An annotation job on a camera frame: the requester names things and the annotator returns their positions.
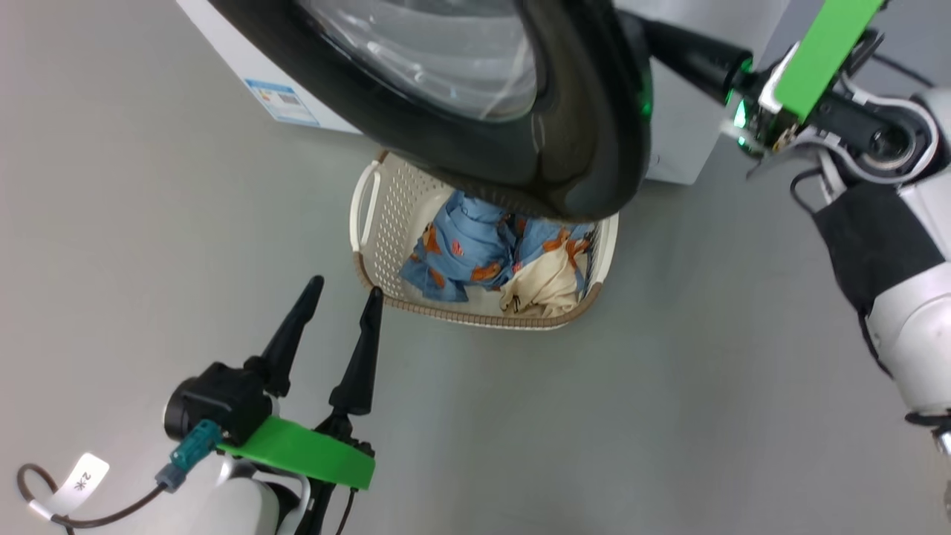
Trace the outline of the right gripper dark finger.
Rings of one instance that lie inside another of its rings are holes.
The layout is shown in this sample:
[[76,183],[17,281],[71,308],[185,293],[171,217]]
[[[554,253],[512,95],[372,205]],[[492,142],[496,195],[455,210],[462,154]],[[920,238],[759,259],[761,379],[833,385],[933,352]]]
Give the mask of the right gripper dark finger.
[[752,52],[687,28],[632,14],[632,57],[641,85],[652,85],[652,59],[717,102],[752,88]]

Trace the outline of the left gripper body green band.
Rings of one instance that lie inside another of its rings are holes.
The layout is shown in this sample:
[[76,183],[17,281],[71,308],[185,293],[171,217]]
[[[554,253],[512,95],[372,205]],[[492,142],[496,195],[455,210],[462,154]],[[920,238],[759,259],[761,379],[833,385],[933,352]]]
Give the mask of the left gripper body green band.
[[332,406],[316,429],[307,429],[282,419],[275,410],[276,401],[265,392],[258,374],[212,363],[171,394],[163,429],[169,439],[181,441],[208,421],[218,427],[221,453],[272,472],[368,490],[376,461],[369,444],[352,437],[354,411]]

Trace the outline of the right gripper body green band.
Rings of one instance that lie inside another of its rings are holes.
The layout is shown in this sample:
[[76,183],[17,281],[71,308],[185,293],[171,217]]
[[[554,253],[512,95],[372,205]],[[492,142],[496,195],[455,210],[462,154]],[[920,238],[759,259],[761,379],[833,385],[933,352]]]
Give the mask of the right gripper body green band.
[[836,91],[875,48],[870,24],[883,1],[825,1],[801,40],[771,67],[744,63],[727,102],[725,135],[755,157],[795,142],[830,143],[847,153],[886,154],[886,113],[858,89]]

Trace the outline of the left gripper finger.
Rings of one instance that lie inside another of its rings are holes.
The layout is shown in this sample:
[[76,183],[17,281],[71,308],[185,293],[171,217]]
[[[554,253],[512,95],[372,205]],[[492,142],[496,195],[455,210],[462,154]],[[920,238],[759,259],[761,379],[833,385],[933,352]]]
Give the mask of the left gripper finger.
[[264,391],[274,397],[288,396],[290,372],[300,339],[318,308],[323,287],[322,276],[311,277],[264,351],[245,361],[245,369],[257,374],[264,382]]
[[376,389],[383,307],[383,289],[371,288],[360,316],[360,337],[354,346],[343,378],[333,389],[329,399],[335,414],[364,416],[371,412]]

